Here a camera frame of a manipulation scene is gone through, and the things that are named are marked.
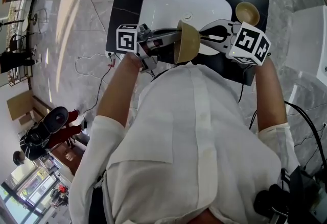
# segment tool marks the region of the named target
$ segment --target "sleeve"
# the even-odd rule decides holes
[[[278,155],[282,168],[289,174],[300,165],[295,154],[294,141],[288,123],[260,131],[259,139]]]
[[[69,211],[74,224],[88,222],[93,184],[105,170],[109,157],[123,139],[125,129],[117,121],[96,116],[90,141],[69,191]]]

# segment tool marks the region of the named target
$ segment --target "person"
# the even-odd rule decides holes
[[[8,72],[13,68],[20,66],[32,66],[36,63],[40,63],[41,59],[33,60],[35,51],[12,53],[4,52],[0,55],[0,73]]]
[[[127,54],[99,103],[69,192],[73,224],[266,223],[255,196],[299,165],[271,59],[255,67],[259,137],[228,83],[192,63],[143,90],[125,132],[140,67]]]
[[[35,161],[39,157],[46,154],[47,149],[51,149],[59,143],[67,141],[69,138],[75,134],[79,134],[83,130],[82,125],[69,126],[71,122],[77,119],[79,111],[75,110],[68,113],[68,120],[65,124],[64,129],[60,129],[58,132],[50,136],[49,141],[45,147],[41,145],[28,145],[25,143],[26,135],[22,136],[20,139],[20,151],[15,151],[13,154],[13,161],[17,166],[24,164],[25,159]]]

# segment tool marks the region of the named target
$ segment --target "white cube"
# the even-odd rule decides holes
[[[117,50],[137,53],[137,25],[122,24],[116,30]]]
[[[262,65],[270,45],[264,32],[243,22],[234,45],[226,56],[243,64]]]

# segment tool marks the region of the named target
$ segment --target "black countertop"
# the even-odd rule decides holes
[[[238,21],[235,14],[235,8],[240,2],[250,2],[256,6],[260,13],[260,21],[255,26],[263,32],[266,32],[267,16],[269,0],[226,0],[232,8],[231,21]],[[139,20],[139,14],[141,12],[143,0],[114,0],[110,24],[108,29],[108,38],[106,51],[125,53],[116,50],[116,30],[121,24],[137,24]],[[159,56],[159,61],[174,63],[174,54],[163,53]],[[244,68],[247,65],[240,64],[233,60],[227,59],[224,54],[216,54],[213,56],[207,56],[198,54],[196,58],[192,60],[194,64],[205,64],[209,68],[218,72],[226,79],[243,83],[245,85],[251,85],[254,77],[254,67],[247,69]]]

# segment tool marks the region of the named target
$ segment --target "drain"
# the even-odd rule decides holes
[[[183,14],[182,19],[185,22],[191,21],[193,19],[193,14],[191,12],[186,12]]]

